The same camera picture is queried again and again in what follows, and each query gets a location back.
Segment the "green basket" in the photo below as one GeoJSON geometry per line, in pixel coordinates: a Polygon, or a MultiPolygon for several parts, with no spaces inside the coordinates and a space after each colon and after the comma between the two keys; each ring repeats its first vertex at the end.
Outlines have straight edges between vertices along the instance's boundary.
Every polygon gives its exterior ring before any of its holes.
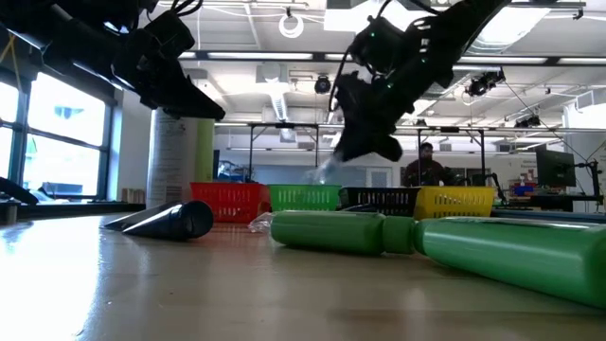
{"type": "Polygon", "coordinates": [[[333,211],[339,205],[339,189],[341,186],[270,185],[272,210],[333,211]]]}

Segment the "yellow basket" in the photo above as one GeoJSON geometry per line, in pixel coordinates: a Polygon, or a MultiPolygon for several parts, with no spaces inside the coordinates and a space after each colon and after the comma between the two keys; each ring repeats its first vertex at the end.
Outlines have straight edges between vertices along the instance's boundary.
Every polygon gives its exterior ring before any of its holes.
{"type": "Polygon", "coordinates": [[[493,200],[494,188],[423,187],[417,195],[415,219],[489,217],[493,200]]]}

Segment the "security camera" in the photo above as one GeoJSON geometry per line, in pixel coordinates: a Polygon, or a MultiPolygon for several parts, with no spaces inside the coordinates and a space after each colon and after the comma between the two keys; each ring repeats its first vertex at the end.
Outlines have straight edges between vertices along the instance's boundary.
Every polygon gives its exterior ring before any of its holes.
{"type": "Polygon", "coordinates": [[[318,80],[315,82],[314,90],[316,94],[324,95],[330,91],[329,76],[318,76],[318,80]]]}

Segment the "plastic basket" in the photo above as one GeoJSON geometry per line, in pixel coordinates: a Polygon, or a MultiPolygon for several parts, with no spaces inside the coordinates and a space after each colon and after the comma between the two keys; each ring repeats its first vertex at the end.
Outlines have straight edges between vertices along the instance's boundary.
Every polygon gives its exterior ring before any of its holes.
{"type": "Polygon", "coordinates": [[[415,219],[489,217],[494,188],[423,187],[417,195],[415,219]]]}
{"type": "Polygon", "coordinates": [[[412,217],[420,188],[341,188],[341,208],[373,205],[384,215],[412,217]]]}
{"type": "Polygon", "coordinates": [[[252,222],[270,208],[269,189],[260,184],[191,183],[194,200],[207,203],[217,223],[252,222]]]}
{"type": "Polygon", "coordinates": [[[326,210],[339,205],[340,186],[270,185],[272,210],[326,210]]]}

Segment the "person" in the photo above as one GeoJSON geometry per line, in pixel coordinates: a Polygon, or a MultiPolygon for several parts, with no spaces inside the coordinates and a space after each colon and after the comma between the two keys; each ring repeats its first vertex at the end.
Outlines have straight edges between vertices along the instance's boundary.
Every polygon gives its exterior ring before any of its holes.
{"type": "Polygon", "coordinates": [[[442,165],[434,161],[434,146],[425,142],[420,145],[420,160],[410,163],[404,171],[402,184],[405,187],[419,186],[419,162],[421,172],[421,185],[438,186],[444,176],[442,165]]]}

